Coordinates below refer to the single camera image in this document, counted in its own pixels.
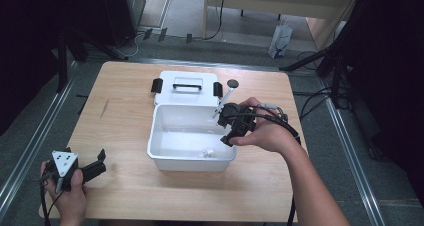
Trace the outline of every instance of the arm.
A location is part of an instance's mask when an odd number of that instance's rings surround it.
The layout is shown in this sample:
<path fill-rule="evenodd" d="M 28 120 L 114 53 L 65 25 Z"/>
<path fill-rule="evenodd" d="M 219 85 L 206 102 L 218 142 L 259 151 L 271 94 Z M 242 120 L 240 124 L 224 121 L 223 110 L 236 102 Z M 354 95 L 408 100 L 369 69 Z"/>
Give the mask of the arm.
<path fill-rule="evenodd" d="M 46 163 L 41 165 L 41 174 L 46 167 Z M 44 186 L 49 192 L 50 197 L 54 201 L 60 194 L 55 193 L 56 185 L 53 180 L 48 179 L 47 185 Z M 86 188 L 82 185 L 83 175 L 81 170 L 75 170 L 71 179 L 71 191 L 63 192 L 60 198 L 56 201 L 55 206 L 59 210 L 61 226 L 76 226 L 81 225 L 85 218 L 87 209 L 87 201 L 85 195 Z"/>
<path fill-rule="evenodd" d="M 240 105 L 257 106 L 260 102 L 250 98 Z M 234 137 L 235 145 L 257 145 L 265 150 L 277 152 L 287 162 L 292 181 L 300 225 L 349 225 L 343 212 L 325 187 L 306 151 L 283 127 L 265 119 L 256 119 L 255 131 L 245 137 Z"/>

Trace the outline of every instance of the black robotic gripper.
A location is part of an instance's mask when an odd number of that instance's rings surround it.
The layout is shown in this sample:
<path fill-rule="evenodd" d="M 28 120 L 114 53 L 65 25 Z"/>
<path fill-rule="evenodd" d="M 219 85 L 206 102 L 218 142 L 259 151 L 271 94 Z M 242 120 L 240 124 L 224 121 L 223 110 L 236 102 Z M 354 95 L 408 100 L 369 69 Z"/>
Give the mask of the black robotic gripper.
<path fill-rule="evenodd" d="M 70 148 L 66 148 L 63 152 L 71 152 Z M 105 150 L 102 149 L 100 151 L 99 155 L 97 156 L 97 161 L 93 162 L 83 168 L 80 168 L 83 174 L 83 184 L 86 182 L 92 180 L 93 178 L 99 176 L 100 174 L 106 172 L 106 165 L 103 163 L 103 161 L 106 159 L 106 153 Z M 72 167 L 69 169 L 69 171 L 66 173 L 66 175 L 63 177 L 62 187 L 59 190 L 64 191 L 70 191 L 71 190 L 71 178 L 74 174 L 74 171 L 78 169 L 78 159 L 75 160 Z M 54 160 L 49 160 L 46 163 L 46 168 L 43 173 L 42 179 L 46 180 L 46 177 L 51 177 L 56 185 L 58 185 L 59 181 L 59 172 L 56 167 L 56 163 Z"/>
<path fill-rule="evenodd" d="M 256 127 L 254 122 L 255 116 L 253 110 L 249 107 L 242 107 L 236 103 L 224 104 L 221 113 L 219 114 L 218 125 L 226 127 L 231 125 L 231 131 L 228 135 L 223 136 L 221 141 L 228 145 L 233 146 L 229 143 L 229 140 L 233 137 L 242 137 L 246 135 L 248 131 L 253 131 Z"/>

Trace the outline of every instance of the person's left hand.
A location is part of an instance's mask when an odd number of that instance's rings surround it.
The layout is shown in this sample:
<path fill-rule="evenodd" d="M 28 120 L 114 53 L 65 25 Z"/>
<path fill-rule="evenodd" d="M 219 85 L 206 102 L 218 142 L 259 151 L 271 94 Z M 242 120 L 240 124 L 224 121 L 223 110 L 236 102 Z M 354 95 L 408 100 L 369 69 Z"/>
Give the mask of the person's left hand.
<path fill-rule="evenodd" d="M 41 164 L 41 172 L 44 172 L 46 162 Z M 87 201 L 85 195 L 87 188 L 82 185 L 82 171 L 77 169 L 72 175 L 71 191 L 63 192 L 60 198 L 56 201 L 55 206 L 59 210 L 61 225 L 81 225 L 85 218 L 87 209 Z M 59 195 L 55 193 L 56 185 L 52 179 L 47 179 L 47 185 L 44 186 L 54 201 Z"/>

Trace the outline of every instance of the small white object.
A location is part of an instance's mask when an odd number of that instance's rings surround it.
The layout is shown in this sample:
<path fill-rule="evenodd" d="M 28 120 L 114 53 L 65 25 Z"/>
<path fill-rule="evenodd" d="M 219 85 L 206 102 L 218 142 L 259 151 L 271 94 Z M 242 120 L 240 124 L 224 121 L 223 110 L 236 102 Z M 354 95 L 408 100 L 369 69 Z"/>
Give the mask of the small white object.
<path fill-rule="evenodd" d="M 52 156 L 60 177 L 64 177 L 78 157 L 77 153 L 53 151 Z"/>
<path fill-rule="evenodd" d="M 203 150 L 202 153 L 199 155 L 201 158 L 213 158 L 215 157 L 215 151 L 213 149 L 207 149 Z"/>

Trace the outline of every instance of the white plastic container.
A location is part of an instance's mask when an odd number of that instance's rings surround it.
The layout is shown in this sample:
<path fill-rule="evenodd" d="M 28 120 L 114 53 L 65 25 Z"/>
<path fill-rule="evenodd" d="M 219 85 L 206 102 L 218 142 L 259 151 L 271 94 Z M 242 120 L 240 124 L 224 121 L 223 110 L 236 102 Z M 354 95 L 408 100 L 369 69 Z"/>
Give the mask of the white plastic container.
<path fill-rule="evenodd" d="M 230 129 L 212 118 L 219 102 L 213 96 L 217 76 L 164 71 L 160 78 L 163 86 L 155 96 L 148 155 L 160 170 L 224 171 L 236 157 L 236 147 L 220 141 Z M 175 88 L 175 83 L 201 87 Z"/>

